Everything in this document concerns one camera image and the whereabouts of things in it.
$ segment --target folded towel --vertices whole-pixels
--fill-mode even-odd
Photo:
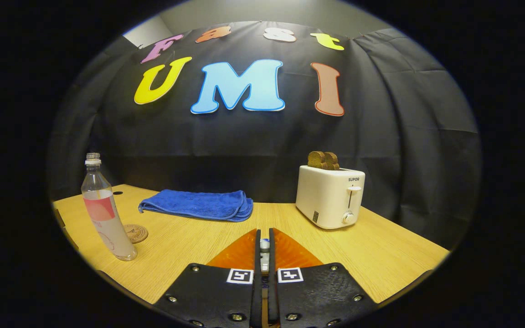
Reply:
[[[242,190],[233,193],[190,193],[165,189],[143,200],[139,204],[139,212],[143,210],[240,222],[252,213],[252,199],[247,199]]]

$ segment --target table surface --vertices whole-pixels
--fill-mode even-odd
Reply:
[[[146,210],[139,203],[157,191],[117,185],[113,192],[123,224],[140,224],[148,237],[135,244],[137,259],[121,261],[105,247],[86,212],[81,195],[54,202],[79,252],[93,268],[149,303],[155,303],[189,263],[208,263],[252,229],[277,228],[293,237],[323,263],[342,263],[371,296],[381,302],[435,268],[448,251],[364,207],[358,222],[323,230],[294,204],[254,203],[244,222],[197,220]]]

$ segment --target letter m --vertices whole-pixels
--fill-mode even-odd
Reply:
[[[214,100],[216,89],[228,109],[238,104],[242,94],[250,87],[250,95],[242,106],[246,110],[277,111],[285,108],[285,102],[279,98],[277,72],[283,63],[278,60],[257,60],[238,76],[227,62],[216,62],[204,66],[206,73],[200,98],[193,106],[193,114],[216,112],[219,103]]]

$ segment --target toaster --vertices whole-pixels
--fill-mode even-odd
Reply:
[[[351,226],[358,220],[365,179],[361,171],[302,165],[295,205],[323,229]]]

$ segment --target bolt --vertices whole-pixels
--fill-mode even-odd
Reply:
[[[231,318],[234,321],[242,321],[244,320],[244,316],[242,316],[240,313],[232,313]]]
[[[297,313],[289,313],[287,315],[287,320],[289,321],[295,321],[299,319],[299,315]]]

